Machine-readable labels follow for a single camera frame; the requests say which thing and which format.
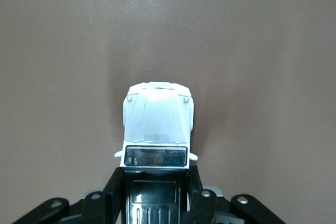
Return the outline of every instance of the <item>metal screw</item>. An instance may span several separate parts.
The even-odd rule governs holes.
[[[91,196],[91,199],[99,199],[100,198],[100,194],[94,194]]]
[[[210,192],[209,192],[208,190],[204,190],[204,191],[202,191],[201,194],[202,194],[203,197],[206,197],[206,198],[207,198],[207,197],[210,197],[210,195],[211,195]]]
[[[55,207],[59,207],[60,205],[62,205],[62,202],[59,202],[59,201],[54,201],[54,203],[51,204],[51,208],[55,208]]]
[[[247,204],[247,203],[248,203],[247,198],[245,198],[245,197],[243,197],[243,196],[240,196],[237,200],[238,200],[238,202],[241,203],[241,204]]]

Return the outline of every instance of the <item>brown surface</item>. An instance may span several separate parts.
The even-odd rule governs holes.
[[[103,187],[143,81],[190,88],[205,185],[287,223],[334,223],[335,13],[335,0],[0,0],[0,223]]]

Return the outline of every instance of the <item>windshield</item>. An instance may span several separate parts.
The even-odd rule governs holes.
[[[126,166],[184,167],[186,155],[186,147],[128,146],[124,163]]]

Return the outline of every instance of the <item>screw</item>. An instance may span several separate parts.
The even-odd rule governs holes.
[[[243,196],[240,196],[237,200],[238,200],[239,203],[244,204],[244,205],[248,203],[247,198],[245,198]]]
[[[100,194],[94,194],[91,196],[91,199],[99,199],[100,198]]]
[[[209,192],[208,190],[204,190],[204,191],[202,191],[201,194],[202,194],[203,197],[206,197],[206,198],[207,198],[207,197],[210,197],[210,192]]]
[[[55,200],[54,203],[52,203],[50,207],[55,208],[55,207],[59,207],[60,205],[62,205],[62,202]]]

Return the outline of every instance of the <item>white toy car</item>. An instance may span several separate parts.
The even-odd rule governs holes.
[[[169,82],[131,86],[123,103],[121,167],[189,169],[194,102],[188,88]]]

